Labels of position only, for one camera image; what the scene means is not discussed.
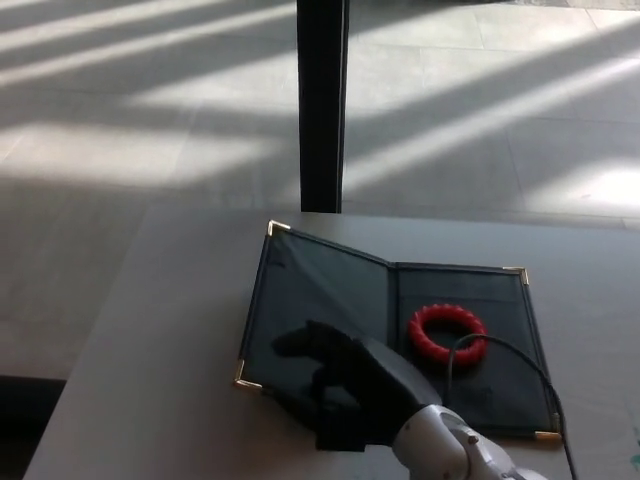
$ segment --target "tiled floor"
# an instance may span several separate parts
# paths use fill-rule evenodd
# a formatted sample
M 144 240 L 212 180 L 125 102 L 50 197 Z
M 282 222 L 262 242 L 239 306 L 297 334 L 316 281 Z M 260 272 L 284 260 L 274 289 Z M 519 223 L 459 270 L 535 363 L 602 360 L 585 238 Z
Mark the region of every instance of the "tiled floor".
M 345 211 L 637 231 L 639 6 L 353 0 Z M 150 202 L 297 208 L 296 75 L 289 0 L 0 0 L 0 373 L 68 375 Z

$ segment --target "gray table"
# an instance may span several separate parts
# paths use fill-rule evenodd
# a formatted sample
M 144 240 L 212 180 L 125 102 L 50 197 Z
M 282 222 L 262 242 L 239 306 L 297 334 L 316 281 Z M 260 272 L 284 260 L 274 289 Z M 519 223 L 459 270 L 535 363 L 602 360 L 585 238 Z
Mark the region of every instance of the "gray table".
M 526 266 L 582 480 L 638 478 L 637 233 L 156 207 L 27 480 L 407 478 L 384 447 L 314 451 L 313 436 L 269 399 L 231 388 L 271 217 L 399 261 Z M 508 448 L 521 465 L 569 479 L 560 451 Z

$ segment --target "cable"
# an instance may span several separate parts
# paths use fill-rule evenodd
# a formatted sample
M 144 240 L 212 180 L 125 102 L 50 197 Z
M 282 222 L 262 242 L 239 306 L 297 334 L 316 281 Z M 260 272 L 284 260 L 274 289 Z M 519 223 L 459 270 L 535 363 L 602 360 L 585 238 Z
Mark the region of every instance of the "cable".
M 576 466 L 573 461 L 573 453 L 571 452 L 571 447 L 569 446 L 569 437 L 567 436 L 567 423 L 564 416 L 564 409 L 562 408 L 562 402 L 560 401 L 560 396 L 558 392 L 551 384 L 551 380 L 547 376 L 547 374 L 542 370 L 536 362 L 534 362 L 528 355 L 523 353 L 518 348 L 511 345 L 509 342 L 502 340 L 501 338 L 492 337 L 491 335 L 484 335 L 480 333 L 472 333 L 470 335 L 466 335 L 460 338 L 456 343 L 451 347 L 451 351 L 449 352 L 449 360 L 447 362 L 447 376 L 446 383 L 444 388 L 444 394 L 442 396 L 442 406 L 446 407 L 449 403 L 449 397 L 451 396 L 451 384 L 453 381 L 453 359 L 456 351 L 465 343 L 470 340 L 481 338 L 484 340 L 488 340 L 489 342 L 497 343 L 501 345 L 511 352 L 518 355 L 522 360 L 524 360 L 531 368 L 533 368 L 540 378 L 542 379 L 542 383 L 544 383 L 545 388 L 551 392 L 551 396 L 553 397 L 553 402 L 556 404 L 556 409 L 558 411 L 558 416 L 560 417 L 560 435 L 562 436 L 562 440 L 564 442 L 564 453 L 567 457 L 567 463 L 569 464 L 569 471 L 571 472 L 571 478 L 573 480 L 578 480 L 578 473 L 576 471 Z

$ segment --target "menu folder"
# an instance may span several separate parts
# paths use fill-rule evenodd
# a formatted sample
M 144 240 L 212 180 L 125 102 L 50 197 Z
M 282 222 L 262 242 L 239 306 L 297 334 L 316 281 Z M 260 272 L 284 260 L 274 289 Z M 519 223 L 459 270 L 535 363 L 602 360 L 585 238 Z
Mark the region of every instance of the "menu folder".
M 278 336 L 307 319 L 365 333 L 413 363 L 442 395 L 444 369 L 422 358 L 407 335 L 413 313 L 433 304 L 472 311 L 488 334 L 508 341 L 548 374 L 522 267 L 389 261 L 270 221 L 240 346 L 234 384 L 277 396 L 286 392 L 317 414 L 309 424 L 318 448 L 361 451 L 388 444 L 342 388 L 311 385 L 317 362 L 278 357 Z M 455 338 L 435 332 L 450 347 Z M 558 414 L 538 374 L 513 352 L 489 344 L 482 362 L 453 377 L 449 407 L 484 435 L 559 440 Z

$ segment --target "red rubber ring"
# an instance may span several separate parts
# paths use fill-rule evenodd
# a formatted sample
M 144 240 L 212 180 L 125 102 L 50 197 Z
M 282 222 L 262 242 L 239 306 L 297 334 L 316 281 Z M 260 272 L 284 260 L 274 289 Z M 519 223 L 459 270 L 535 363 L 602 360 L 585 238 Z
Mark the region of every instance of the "red rubber ring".
M 457 323 L 467 328 L 469 333 L 487 334 L 487 329 L 482 321 L 472 312 L 462 307 L 449 304 L 422 307 L 413 314 L 409 322 L 409 337 L 424 357 L 442 365 L 447 364 L 451 350 L 438 345 L 424 332 L 425 324 L 434 321 Z M 487 341 L 477 338 L 469 347 L 456 352 L 453 364 L 459 367 L 477 365 L 484 358 L 486 351 Z

